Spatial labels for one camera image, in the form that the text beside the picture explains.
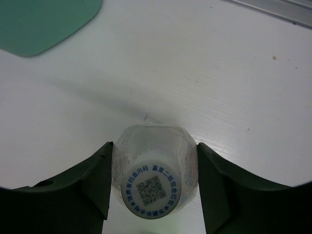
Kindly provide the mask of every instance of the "green mat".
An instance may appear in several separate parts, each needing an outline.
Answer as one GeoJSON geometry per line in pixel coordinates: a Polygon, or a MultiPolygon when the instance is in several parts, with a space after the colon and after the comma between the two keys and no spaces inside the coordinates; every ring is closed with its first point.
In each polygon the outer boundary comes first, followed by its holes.
{"type": "Polygon", "coordinates": [[[0,48],[37,55],[92,19],[102,0],[0,0],[0,48]]]}

